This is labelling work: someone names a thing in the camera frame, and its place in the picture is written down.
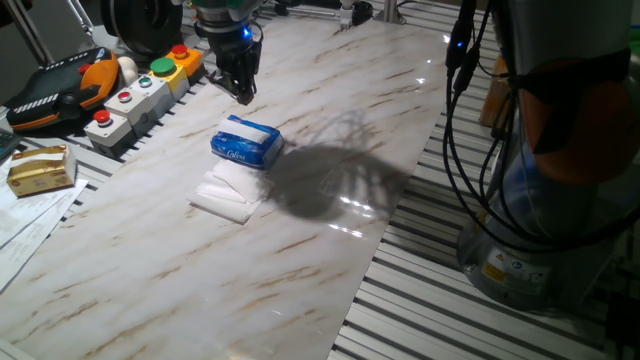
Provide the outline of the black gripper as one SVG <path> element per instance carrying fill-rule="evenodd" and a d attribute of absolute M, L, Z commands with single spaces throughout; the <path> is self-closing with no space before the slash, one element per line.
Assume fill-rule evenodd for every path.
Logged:
<path fill-rule="evenodd" d="M 208 75 L 209 82 L 239 104 L 251 103 L 258 90 L 255 77 L 259 71 L 263 35 L 256 39 L 248 24 L 239 24 L 233 28 L 206 31 L 206 37 L 217 66 L 226 71 Z M 245 87 L 229 73 L 246 75 Z"/>

